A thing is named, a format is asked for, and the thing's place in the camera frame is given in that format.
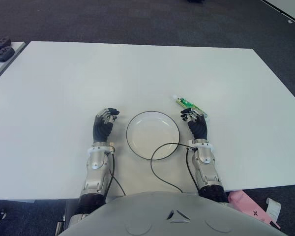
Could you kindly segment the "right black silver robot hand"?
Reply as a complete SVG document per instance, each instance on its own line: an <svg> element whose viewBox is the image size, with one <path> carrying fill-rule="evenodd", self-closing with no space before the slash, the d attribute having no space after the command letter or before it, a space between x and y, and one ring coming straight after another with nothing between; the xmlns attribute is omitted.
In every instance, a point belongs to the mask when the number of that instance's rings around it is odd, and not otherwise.
<svg viewBox="0 0 295 236"><path fill-rule="evenodd" d="M194 139L207 140L207 123L203 112L193 108L187 108L180 113L180 117L187 123Z"/></svg>

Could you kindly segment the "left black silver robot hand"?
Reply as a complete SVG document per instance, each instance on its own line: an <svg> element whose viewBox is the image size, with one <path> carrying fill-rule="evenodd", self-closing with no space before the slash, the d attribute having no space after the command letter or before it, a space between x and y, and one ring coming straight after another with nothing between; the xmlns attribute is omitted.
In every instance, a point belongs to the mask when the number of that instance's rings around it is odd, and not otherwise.
<svg viewBox="0 0 295 236"><path fill-rule="evenodd" d="M119 111L114 108L104 108L94 119L92 136L93 142L106 143L113 129L114 121L117 119Z"/></svg>

